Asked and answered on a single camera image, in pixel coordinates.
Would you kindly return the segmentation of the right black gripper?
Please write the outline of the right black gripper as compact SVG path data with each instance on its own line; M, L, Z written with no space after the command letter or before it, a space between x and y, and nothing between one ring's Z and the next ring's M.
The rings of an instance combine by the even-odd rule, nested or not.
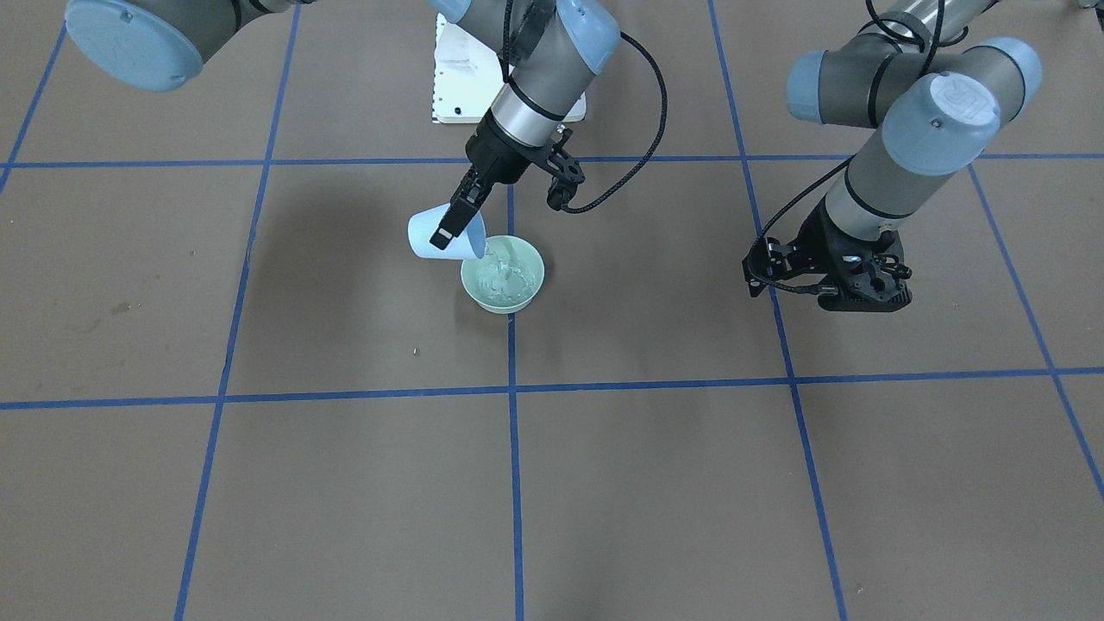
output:
M429 245L439 252L485 252L486 227L480 209L493 185L514 185L531 164L531 146L517 141L491 110L486 110L465 145L473 165L453 192Z

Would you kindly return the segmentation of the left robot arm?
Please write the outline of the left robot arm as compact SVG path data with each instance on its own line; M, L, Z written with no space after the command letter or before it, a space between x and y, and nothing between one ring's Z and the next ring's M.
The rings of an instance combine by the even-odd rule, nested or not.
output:
M894 313L911 302L900 227L969 166L1017 118L1044 82L1044 64L1025 41L990 38L942 57L989 1L900 1L838 50L793 64L786 105L793 117L871 129L836 173L788 244L769 239L763 259L772 286L803 285L824 310Z

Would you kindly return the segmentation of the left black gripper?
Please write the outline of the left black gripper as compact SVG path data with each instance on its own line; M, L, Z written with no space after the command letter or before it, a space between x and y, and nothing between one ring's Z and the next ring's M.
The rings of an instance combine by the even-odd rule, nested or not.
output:
M793 240L793 269L798 275L821 274L817 302L838 313L895 313L913 299L912 270L894 231L874 241L846 235L824 206L813 209Z

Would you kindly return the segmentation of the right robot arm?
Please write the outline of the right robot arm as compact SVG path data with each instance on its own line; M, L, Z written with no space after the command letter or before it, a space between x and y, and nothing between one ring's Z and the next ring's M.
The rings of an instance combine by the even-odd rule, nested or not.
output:
M304 1L67 1L66 30L91 63L135 88L166 93L197 78L209 60L253 22L295 11ZM514 185L529 166L551 177L549 207L569 212L584 173L567 154L560 122L606 66L622 40L618 21L599 1L399 1L388 9L321 11L310 43L335 35L329 59L339 69L369 72L397 60L429 69L429 20L445 17L493 52L502 71L489 109L465 146L470 167L420 240L449 250L480 213L497 185Z

